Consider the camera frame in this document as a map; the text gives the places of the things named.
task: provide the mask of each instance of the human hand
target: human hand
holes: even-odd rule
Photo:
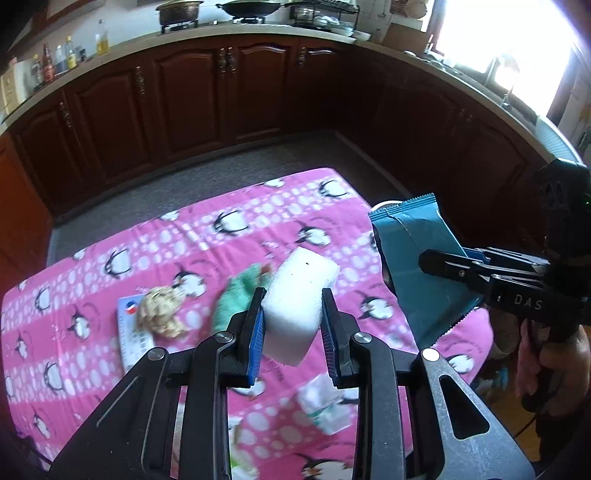
[[[558,391],[548,401],[544,411],[551,416],[573,413],[579,408],[589,390],[591,352],[589,338],[583,326],[567,343],[544,344],[539,358],[531,349],[528,322],[521,324],[515,392],[518,397],[533,395],[538,388],[537,374],[541,367],[560,374],[562,381]]]

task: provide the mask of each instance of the gas stove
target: gas stove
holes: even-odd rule
[[[211,27],[213,25],[236,25],[236,24],[256,24],[256,25],[262,25],[265,23],[265,18],[264,17],[255,17],[255,18],[232,18],[231,20],[227,20],[227,21],[218,21],[218,20],[212,20],[210,22],[202,22],[199,23],[199,20],[195,20],[194,22],[185,22],[185,23],[179,23],[176,25],[169,25],[169,26],[162,26],[160,29],[160,34],[166,34],[166,33],[170,33],[170,32],[178,32],[178,31],[183,31],[183,30],[187,30],[189,28],[197,28],[197,27]]]

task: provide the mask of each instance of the window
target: window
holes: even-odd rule
[[[574,31],[551,0],[447,0],[436,50],[491,78],[538,115],[546,115],[569,62]],[[519,73],[495,64],[513,58]]]

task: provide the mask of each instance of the white sponge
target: white sponge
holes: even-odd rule
[[[300,364],[320,327],[322,289],[334,286],[339,269],[302,247],[281,264],[261,302],[266,356],[293,367]]]

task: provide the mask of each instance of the kitchen countertop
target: kitchen countertop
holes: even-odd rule
[[[42,88],[39,92],[35,93],[26,102],[21,104],[12,114],[10,114],[2,124],[0,124],[0,134],[9,128],[22,114],[32,108],[34,105],[39,103],[48,95],[52,94],[59,88],[71,82],[75,78],[84,75],[85,73],[109,63],[110,61],[120,59],[126,55],[146,50],[147,48],[153,48],[176,41],[188,40],[190,38],[200,37],[213,37],[217,35],[235,35],[235,34],[273,34],[273,35],[297,35],[300,37],[312,37],[321,38],[324,40],[332,40],[345,44],[353,44],[361,48],[367,48],[390,57],[394,57],[397,60],[404,61],[408,64],[415,66],[418,69],[424,70],[427,73],[435,75],[441,78],[445,82],[455,86],[456,88],[463,91],[465,94],[474,98],[474,100],[481,103],[483,106],[488,108],[491,112],[505,121],[513,130],[520,134],[523,139],[526,140],[546,162],[550,162],[554,159],[554,156],[546,150],[546,148],[539,142],[534,134],[526,128],[522,123],[510,115],[507,111],[503,110],[497,103],[485,96],[481,91],[475,89],[473,86],[464,82],[460,78],[444,71],[440,70],[427,62],[424,62],[418,58],[411,57],[402,52],[386,48],[375,43],[356,40],[354,38],[345,37],[343,35],[337,35],[329,32],[320,30],[311,30],[308,28],[292,27],[290,25],[269,25],[269,24],[234,24],[232,22],[224,22],[217,25],[205,25],[198,28],[190,28],[178,32],[170,32],[161,35],[159,32],[143,35],[132,40],[128,40],[123,43],[112,46],[111,50],[100,57],[94,57],[91,60],[85,61],[74,70],[65,73],[53,83]]]

